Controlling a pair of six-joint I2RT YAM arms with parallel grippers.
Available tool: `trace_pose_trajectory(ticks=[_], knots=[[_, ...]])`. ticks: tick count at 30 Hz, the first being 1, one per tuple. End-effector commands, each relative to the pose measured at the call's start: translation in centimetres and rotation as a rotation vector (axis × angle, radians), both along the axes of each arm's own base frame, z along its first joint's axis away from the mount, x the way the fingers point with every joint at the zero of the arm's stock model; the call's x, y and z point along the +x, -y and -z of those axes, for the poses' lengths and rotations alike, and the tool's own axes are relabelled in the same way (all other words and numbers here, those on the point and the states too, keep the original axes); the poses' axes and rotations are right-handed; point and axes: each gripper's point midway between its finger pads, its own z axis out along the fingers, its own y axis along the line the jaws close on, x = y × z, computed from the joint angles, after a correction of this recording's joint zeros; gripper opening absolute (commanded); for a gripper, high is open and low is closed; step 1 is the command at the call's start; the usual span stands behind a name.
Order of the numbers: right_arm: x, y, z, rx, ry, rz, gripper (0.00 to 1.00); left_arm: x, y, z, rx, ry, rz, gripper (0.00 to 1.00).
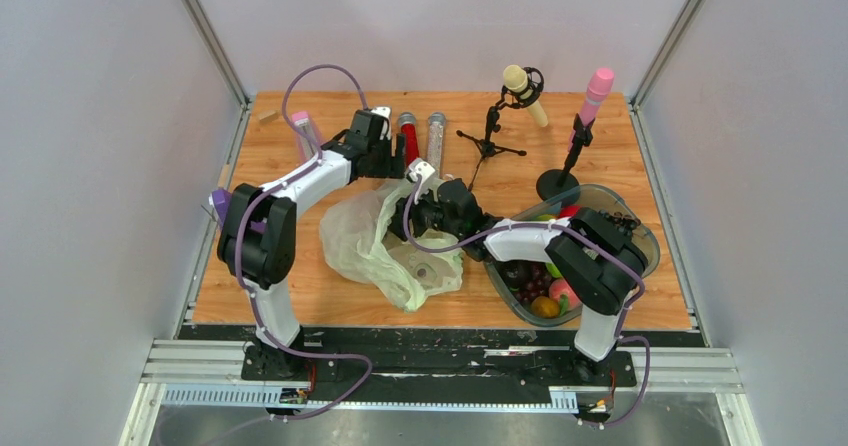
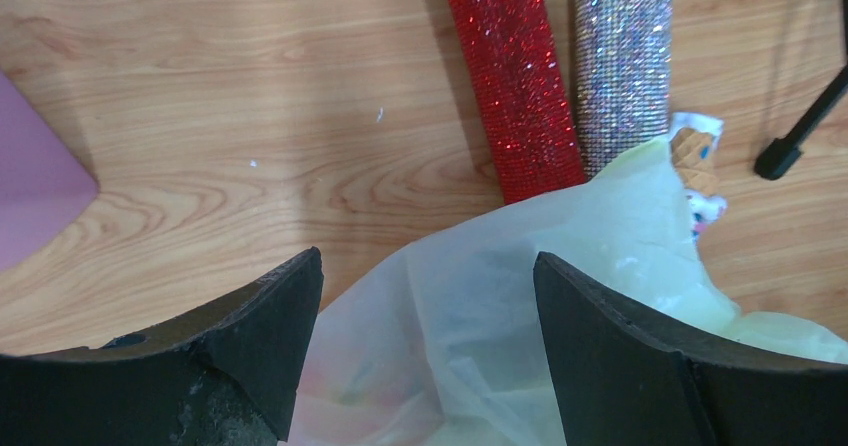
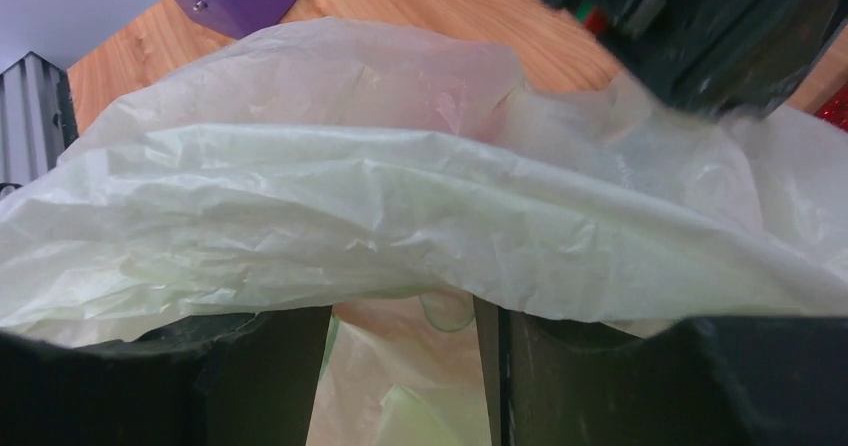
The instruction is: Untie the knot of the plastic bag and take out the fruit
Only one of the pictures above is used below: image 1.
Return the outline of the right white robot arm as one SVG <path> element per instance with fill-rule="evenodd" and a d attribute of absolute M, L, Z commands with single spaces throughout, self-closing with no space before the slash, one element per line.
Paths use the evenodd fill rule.
<path fill-rule="evenodd" d="M 626 207 L 581 204 L 564 217 L 515 220 L 484 212 L 459 179 L 414 185 L 396 201 L 389 229 L 411 242 L 429 230 L 446 233 L 475 261 L 555 266 L 582 304 L 570 359 L 575 377 L 589 384 L 609 373 L 626 313 L 659 259 L 652 233 Z"/>

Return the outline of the pale green plastic bag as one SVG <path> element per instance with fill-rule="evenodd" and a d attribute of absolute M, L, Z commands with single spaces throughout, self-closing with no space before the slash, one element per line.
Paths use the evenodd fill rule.
<path fill-rule="evenodd" d="M 411 190 L 405 180 L 387 180 L 331 206 L 319 225 L 325 263 L 346 279 L 376 286 L 405 312 L 463 284 L 461 250 L 425 252 L 389 231 L 394 206 L 403 206 Z"/>

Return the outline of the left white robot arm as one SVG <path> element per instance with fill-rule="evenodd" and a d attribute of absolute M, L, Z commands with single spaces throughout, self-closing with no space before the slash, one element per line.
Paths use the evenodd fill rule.
<path fill-rule="evenodd" d="M 217 257 L 246 292 L 256 322 L 252 352 L 268 354 L 283 379 L 298 377 L 306 361 L 358 361 L 368 377 L 373 364 L 352 353 L 310 353 L 296 344 L 303 328 L 291 303 L 288 276 L 296 259 L 297 224 L 326 196 L 361 178 L 398 179 L 406 167 L 407 137 L 395 133 L 387 107 L 356 111 L 350 126 L 318 146 L 287 175 L 230 194 Z"/>

